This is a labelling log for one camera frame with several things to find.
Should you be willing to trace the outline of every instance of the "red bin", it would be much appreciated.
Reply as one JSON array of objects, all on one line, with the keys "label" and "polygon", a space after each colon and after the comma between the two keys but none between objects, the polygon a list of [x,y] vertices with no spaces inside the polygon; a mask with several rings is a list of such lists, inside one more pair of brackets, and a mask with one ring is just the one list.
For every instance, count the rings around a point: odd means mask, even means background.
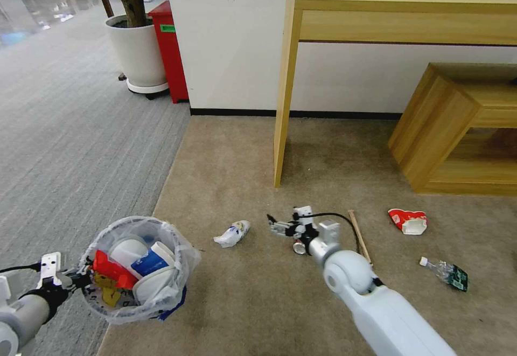
[{"label": "red bin", "polygon": [[152,17],[155,26],[172,102],[188,100],[187,83],[185,82],[185,73],[183,72],[178,38],[176,37],[176,28],[169,1],[165,1],[154,8],[149,12],[149,15]]}]

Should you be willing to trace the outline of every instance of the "wooden table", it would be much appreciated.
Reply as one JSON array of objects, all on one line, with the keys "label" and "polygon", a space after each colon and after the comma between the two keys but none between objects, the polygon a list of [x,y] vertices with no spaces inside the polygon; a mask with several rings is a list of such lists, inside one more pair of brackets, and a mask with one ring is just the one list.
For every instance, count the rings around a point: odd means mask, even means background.
[{"label": "wooden table", "polygon": [[517,46],[517,0],[286,0],[275,187],[282,176],[300,41]]}]

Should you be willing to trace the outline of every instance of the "transparent plastic bag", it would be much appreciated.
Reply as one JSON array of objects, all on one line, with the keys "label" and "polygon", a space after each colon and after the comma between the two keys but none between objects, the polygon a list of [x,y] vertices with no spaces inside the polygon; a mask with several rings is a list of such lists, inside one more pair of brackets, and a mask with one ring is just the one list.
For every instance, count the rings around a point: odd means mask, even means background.
[{"label": "transparent plastic bag", "polygon": [[105,253],[118,241],[137,237],[150,248],[160,241],[174,253],[174,267],[162,289],[142,305],[137,305],[131,293],[124,293],[118,306],[111,307],[102,300],[102,288],[93,284],[84,292],[88,306],[110,324],[124,324],[155,318],[173,310],[184,301],[186,283],[201,260],[198,250],[180,234],[174,225],[152,217],[129,216],[110,224],[101,231],[83,254],[79,267],[93,260],[95,252]]}]

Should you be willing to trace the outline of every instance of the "plastic bottle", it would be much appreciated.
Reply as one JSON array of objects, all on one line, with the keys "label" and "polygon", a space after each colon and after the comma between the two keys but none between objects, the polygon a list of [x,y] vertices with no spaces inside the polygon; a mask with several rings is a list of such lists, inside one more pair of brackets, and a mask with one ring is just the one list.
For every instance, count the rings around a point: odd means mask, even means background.
[{"label": "plastic bottle", "polygon": [[233,247],[248,233],[249,225],[248,220],[236,221],[221,236],[215,236],[214,242],[222,248]]},{"label": "plastic bottle", "polygon": [[467,291],[468,276],[460,267],[444,261],[438,261],[437,264],[433,264],[425,256],[420,258],[420,265],[427,267],[443,282],[461,291]]}]

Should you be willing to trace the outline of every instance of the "black cable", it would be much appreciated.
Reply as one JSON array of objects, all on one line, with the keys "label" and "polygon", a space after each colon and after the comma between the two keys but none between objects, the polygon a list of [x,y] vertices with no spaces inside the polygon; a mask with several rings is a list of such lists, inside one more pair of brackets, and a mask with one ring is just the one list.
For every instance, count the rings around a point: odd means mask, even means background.
[{"label": "black cable", "polygon": [[36,272],[41,271],[41,262],[33,263],[33,264],[26,264],[25,266],[14,266],[14,267],[7,267],[5,269],[0,270],[0,273],[6,273],[7,271],[13,271],[13,270],[25,270],[25,269],[31,269]]},{"label": "black cable", "polygon": [[352,222],[350,221],[350,219],[348,217],[345,217],[343,216],[342,214],[339,214],[339,213],[334,213],[334,212],[324,212],[324,213],[314,213],[312,215],[306,215],[306,216],[298,216],[299,219],[308,219],[308,218],[311,218],[311,217],[317,217],[317,216],[337,216],[337,217],[341,217],[342,219],[345,219],[348,224],[350,224],[350,226],[352,227],[352,231],[354,232],[354,236],[355,236],[355,251],[359,254],[359,237],[357,236],[357,232],[355,231],[355,228],[354,228],[354,225],[352,224]]}]

